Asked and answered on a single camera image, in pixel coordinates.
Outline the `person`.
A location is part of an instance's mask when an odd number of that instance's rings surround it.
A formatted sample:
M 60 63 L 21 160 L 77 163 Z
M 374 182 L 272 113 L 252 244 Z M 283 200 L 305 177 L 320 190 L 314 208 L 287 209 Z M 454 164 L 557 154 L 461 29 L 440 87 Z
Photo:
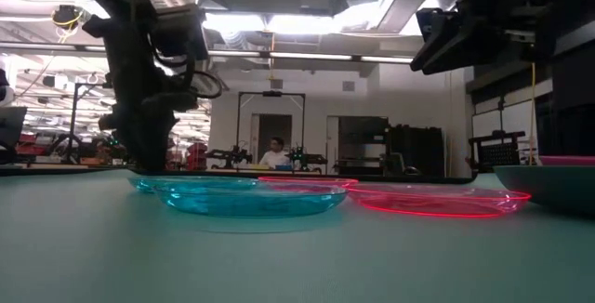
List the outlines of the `person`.
M 284 150 L 284 140 L 278 137 L 271 138 L 270 149 L 263 154 L 259 163 L 270 169 L 281 165 L 290 165 L 290 158 Z

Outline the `dark shelf unit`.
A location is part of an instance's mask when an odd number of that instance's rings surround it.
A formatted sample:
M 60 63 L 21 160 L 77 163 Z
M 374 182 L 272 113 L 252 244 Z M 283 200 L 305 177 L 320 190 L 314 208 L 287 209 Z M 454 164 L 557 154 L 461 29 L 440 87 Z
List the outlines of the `dark shelf unit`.
M 387 152 L 389 126 L 386 117 L 340 116 L 337 173 L 341 176 L 381 176 L 381 157 Z

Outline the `opaque pink plate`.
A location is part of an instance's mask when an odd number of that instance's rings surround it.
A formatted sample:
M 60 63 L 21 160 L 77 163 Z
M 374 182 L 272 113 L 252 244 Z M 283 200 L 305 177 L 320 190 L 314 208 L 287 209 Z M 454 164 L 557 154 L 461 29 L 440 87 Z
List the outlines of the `opaque pink plate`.
M 595 156 L 541 155 L 539 160 L 542 165 L 595 166 Z

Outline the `black gantry frame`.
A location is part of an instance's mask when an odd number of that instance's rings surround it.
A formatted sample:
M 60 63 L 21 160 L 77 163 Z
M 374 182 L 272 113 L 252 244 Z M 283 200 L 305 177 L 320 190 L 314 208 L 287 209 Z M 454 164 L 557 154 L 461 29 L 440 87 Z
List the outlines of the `black gantry frame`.
M 305 108 L 306 95 L 303 93 L 284 93 L 280 90 L 240 91 L 236 108 L 235 145 L 247 145 L 247 151 L 253 155 L 249 164 L 258 165 L 258 169 L 289 173 L 299 169 L 299 162 L 277 166 L 270 169 L 261 165 L 263 154 L 270 149 L 271 138 L 284 140 L 284 150 L 305 145 Z
M 72 162 L 73 164 L 79 165 L 81 164 L 81 145 L 82 140 L 79 139 L 75 135 L 75 128 L 76 128 L 76 115 L 77 115 L 77 107 L 79 99 L 82 99 L 86 96 L 89 92 L 94 91 L 96 87 L 103 88 L 103 91 L 96 90 L 96 94 L 94 95 L 95 99 L 104 100 L 104 104 L 108 106 L 106 99 L 114 99 L 114 94 L 111 93 L 110 95 L 107 94 L 106 90 L 111 89 L 110 86 L 106 84 L 83 84 L 83 83 L 75 83 L 73 89 L 73 103 L 71 108 L 71 119 L 70 119 L 70 130 L 67 139 L 69 140 L 67 149 L 66 149 L 66 160 Z M 73 154 L 73 143 L 76 142 L 78 144 L 78 149 L 76 154 Z

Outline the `large clear pink plate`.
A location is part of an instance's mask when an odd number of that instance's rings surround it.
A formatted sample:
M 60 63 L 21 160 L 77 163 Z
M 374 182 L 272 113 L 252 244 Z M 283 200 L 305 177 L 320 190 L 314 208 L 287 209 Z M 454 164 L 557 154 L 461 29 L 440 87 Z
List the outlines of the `large clear pink plate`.
M 463 185 L 358 183 L 351 184 L 348 193 L 371 210 L 426 217 L 501 217 L 531 200 L 524 192 Z

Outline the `long ceiling light bar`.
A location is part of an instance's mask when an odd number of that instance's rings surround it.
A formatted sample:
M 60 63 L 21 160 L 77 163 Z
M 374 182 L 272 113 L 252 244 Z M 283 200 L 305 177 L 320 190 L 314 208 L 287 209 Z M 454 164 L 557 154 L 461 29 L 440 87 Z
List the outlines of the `long ceiling light bar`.
M 37 55 L 63 55 L 63 56 L 85 56 L 104 57 L 106 50 L 104 46 L 85 46 L 72 44 L 48 44 L 48 43 L 23 43 L 0 41 L 0 52 L 37 54 Z M 386 64 L 409 64 L 413 59 L 399 56 L 366 56 L 366 55 L 345 55 L 345 54 L 324 54 L 324 53 L 301 53 L 301 52 L 279 52 L 279 51 L 258 51 L 258 50 L 209 50 L 209 57 L 217 58 L 249 58 L 249 59 L 306 59 L 306 60 L 327 60 L 347 61 L 363 63 L 386 63 Z

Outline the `dark teal bowl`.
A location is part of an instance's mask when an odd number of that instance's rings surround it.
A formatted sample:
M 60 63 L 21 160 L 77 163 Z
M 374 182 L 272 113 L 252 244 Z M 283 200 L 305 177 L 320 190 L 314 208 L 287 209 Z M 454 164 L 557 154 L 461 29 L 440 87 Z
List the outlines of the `dark teal bowl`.
M 495 174 L 510 191 L 569 214 L 595 216 L 595 166 L 502 165 Z

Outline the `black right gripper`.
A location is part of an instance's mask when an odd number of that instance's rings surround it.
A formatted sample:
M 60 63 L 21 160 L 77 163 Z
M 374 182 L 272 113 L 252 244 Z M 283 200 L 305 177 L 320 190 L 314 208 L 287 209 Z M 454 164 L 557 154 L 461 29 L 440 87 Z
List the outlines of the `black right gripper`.
M 518 34 L 529 43 L 524 59 L 553 54 L 556 25 L 552 18 L 558 0 L 458 0 L 457 15 L 476 33 L 459 29 L 433 33 L 410 63 L 426 75 L 485 64 L 495 59 Z

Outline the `small clear pink plate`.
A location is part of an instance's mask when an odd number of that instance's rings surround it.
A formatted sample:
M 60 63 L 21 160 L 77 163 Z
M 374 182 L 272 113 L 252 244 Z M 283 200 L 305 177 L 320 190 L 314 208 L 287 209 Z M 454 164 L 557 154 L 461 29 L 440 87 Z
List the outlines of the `small clear pink plate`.
M 352 178 L 317 178 L 317 177 L 259 177 L 259 181 L 280 182 L 280 183 L 299 183 L 313 185 L 328 185 L 337 187 L 347 187 L 351 184 L 357 184 L 357 179 Z

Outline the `large clear blue plate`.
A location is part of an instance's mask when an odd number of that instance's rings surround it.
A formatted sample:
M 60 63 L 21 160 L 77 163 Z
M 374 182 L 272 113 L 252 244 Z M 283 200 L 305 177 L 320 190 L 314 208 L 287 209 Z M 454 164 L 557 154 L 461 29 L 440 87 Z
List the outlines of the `large clear blue plate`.
M 196 187 L 168 183 L 154 189 L 162 203 L 181 212 L 211 217 L 303 217 L 326 212 L 348 190 L 333 185 L 257 184 L 250 189 Z

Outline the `dark monitor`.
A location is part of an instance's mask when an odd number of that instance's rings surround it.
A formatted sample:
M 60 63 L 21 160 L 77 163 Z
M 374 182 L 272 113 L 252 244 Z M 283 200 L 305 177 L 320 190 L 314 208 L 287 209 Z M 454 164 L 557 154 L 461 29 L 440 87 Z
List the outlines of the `dark monitor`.
M 14 146 L 20 140 L 26 107 L 0 108 L 0 144 Z

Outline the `green table mat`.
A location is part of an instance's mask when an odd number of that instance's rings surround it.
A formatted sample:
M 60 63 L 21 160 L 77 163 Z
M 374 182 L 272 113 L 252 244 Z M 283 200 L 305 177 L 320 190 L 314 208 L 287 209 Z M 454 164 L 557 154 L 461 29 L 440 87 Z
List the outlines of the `green table mat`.
M 202 217 L 124 170 L 0 178 L 0 303 L 595 303 L 595 219 L 352 201 L 292 218 Z

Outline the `small clear blue plate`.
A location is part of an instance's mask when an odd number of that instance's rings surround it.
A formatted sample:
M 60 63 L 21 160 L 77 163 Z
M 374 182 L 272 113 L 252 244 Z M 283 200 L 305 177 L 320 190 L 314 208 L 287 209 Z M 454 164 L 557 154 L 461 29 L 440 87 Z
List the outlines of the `small clear blue plate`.
M 129 178 L 129 183 L 141 193 L 168 191 L 176 193 L 209 193 L 246 191 L 255 188 L 258 181 L 253 178 L 234 177 L 138 177 Z

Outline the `black cabinet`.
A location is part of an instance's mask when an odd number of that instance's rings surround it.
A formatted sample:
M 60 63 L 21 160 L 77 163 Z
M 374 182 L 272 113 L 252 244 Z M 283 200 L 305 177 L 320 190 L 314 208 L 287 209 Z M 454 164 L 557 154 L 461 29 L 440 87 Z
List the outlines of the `black cabinet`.
M 438 127 L 396 125 L 390 128 L 390 154 L 402 160 L 406 175 L 443 178 L 443 132 Z

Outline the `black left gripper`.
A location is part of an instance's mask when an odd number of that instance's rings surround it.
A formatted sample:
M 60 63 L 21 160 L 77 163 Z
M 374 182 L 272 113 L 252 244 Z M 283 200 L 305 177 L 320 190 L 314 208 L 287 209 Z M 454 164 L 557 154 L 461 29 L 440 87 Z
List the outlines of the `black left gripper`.
M 196 107 L 192 88 L 198 59 L 164 57 L 152 45 L 156 10 L 148 0 L 102 0 L 107 19 L 92 16 L 83 30 L 103 41 L 109 65 L 107 79 L 115 95 L 112 112 L 101 116 L 101 129 L 115 135 L 142 170 L 164 170 L 175 112 Z M 150 129 L 149 159 L 145 129 Z

